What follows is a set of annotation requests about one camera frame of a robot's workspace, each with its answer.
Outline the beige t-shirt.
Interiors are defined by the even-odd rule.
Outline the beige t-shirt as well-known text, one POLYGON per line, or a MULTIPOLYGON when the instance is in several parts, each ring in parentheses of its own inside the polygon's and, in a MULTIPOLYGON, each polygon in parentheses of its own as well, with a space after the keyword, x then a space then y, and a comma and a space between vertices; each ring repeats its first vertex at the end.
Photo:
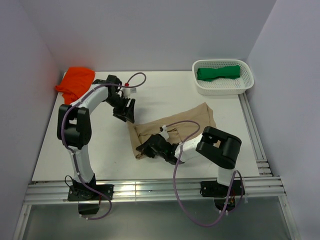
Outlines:
POLYGON ((197 130, 196 124, 200 125, 200 133, 207 126, 216 127, 213 110, 205 102, 190 110, 148 123, 133 124, 129 122, 127 127, 134 157, 137 160, 146 157, 137 151, 136 148, 146 142, 151 135, 160 133, 162 126, 168 126, 167 132, 169 138, 167 141, 171 144, 177 144, 197 130))

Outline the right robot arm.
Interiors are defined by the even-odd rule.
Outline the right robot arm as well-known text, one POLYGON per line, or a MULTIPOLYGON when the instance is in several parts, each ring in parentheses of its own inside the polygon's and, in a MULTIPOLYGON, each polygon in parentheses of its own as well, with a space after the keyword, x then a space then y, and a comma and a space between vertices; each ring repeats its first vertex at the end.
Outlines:
POLYGON ((149 158, 160 157, 166 162, 184 164, 192 159, 207 159, 218 166, 218 177, 209 186, 203 186, 213 197, 226 197, 233 188, 231 178, 236 168, 242 141, 227 132, 206 126, 198 136, 184 142, 170 143, 167 126, 160 127, 160 132, 152 134, 136 150, 149 158))

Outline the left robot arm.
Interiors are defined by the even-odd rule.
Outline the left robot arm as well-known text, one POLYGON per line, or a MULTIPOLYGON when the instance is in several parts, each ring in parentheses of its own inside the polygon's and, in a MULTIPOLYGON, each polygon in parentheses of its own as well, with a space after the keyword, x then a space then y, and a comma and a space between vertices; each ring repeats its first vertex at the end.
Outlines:
POLYGON ((117 76, 108 75, 105 80, 95 80, 78 100, 59 107, 57 137, 67 149, 74 171, 71 194, 84 200, 110 199, 110 188, 98 188, 90 163, 91 113, 100 103, 106 102, 113 108, 114 117, 134 123, 135 99, 130 98, 131 89, 129 82, 123 83, 117 76))

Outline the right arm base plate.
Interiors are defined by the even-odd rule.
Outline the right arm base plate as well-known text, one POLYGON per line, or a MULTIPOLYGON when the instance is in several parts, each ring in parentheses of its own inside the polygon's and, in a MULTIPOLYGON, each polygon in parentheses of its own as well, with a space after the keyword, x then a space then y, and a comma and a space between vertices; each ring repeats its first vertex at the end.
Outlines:
MULTIPOLYGON (((229 189, 229 186, 219 184, 216 180, 201 181, 200 187, 200 194, 203 197, 211 198, 225 198, 229 189)), ((245 193, 246 192, 244 187, 242 187, 241 181, 234 180, 230 190, 230 196, 241 196, 241 194, 244 195, 245 193)))

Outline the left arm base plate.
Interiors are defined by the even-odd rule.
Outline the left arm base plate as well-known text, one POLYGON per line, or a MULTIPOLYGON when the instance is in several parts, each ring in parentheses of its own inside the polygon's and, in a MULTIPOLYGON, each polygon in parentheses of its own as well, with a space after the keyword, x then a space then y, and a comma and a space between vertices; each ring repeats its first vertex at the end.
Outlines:
POLYGON ((100 194, 88 189, 83 184, 76 182, 76 185, 70 187, 67 200, 69 202, 112 200, 114 193, 113 184, 98 184, 90 187, 104 196, 101 196, 100 194))

